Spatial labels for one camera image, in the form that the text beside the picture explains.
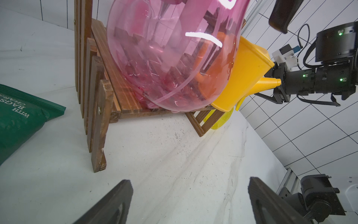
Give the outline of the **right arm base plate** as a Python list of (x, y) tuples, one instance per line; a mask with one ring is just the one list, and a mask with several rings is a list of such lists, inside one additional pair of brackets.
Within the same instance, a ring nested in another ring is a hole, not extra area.
[(325, 221), (330, 215), (345, 216), (338, 194), (340, 190), (331, 185), (325, 174), (307, 175), (301, 180), (301, 193), (281, 198), (296, 210), (304, 219)]

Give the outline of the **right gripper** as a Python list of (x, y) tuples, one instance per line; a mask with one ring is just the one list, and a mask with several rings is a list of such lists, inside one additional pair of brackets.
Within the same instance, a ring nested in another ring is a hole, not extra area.
[(291, 95), (306, 96), (317, 92), (316, 69), (290, 71), (286, 63), (275, 63), (272, 70), (272, 77), (281, 80), (281, 85), (274, 88), (273, 95), (268, 96), (262, 93), (255, 93), (275, 104), (288, 103)]

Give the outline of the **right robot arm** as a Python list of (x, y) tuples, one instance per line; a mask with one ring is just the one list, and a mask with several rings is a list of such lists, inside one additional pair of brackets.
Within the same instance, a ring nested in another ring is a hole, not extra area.
[(291, 95), (305, 103), (316, 105), (340, 104), (335, 96), (346, 100), (358, 84), (358, 23), (356, 21), (323, 30), (308, 47), (303, 59), (304, 70), (294, 54), (304, 47), (285, 45), (273, 54), (275, 65), (266, 74), (281, 84), (273, 88), (273, 96), (260, 91), (256, 96), (275, 104), (289, 103)]

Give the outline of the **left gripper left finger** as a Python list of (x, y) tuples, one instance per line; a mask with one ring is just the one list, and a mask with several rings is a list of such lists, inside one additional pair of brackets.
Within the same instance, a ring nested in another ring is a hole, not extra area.
[(76, 224), (125, 224), (133, 196), (130, 180), (122, 180), (82, 215)]

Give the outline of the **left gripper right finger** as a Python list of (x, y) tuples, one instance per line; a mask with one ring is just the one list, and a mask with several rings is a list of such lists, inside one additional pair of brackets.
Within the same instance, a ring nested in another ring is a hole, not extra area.
[(260, 178), (250, 178), (248, 192), (257, 224), (309, 223)]

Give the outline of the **yellow watering can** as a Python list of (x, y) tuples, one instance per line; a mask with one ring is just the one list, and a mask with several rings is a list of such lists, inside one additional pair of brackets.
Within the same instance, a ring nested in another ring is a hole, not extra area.
[(241, 36), (228, 83), (211, 106), (229, 112), (244, 97), (280, 86), (281, 79), (264, 77), (274, 65), (265, 48)]

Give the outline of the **pink pressure sprayer bottle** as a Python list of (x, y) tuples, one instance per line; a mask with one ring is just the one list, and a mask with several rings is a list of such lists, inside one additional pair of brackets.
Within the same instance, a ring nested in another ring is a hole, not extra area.
[(114, 1), (110, 54), (149, 108), (191, 112), (228, 83), (248, 1)]

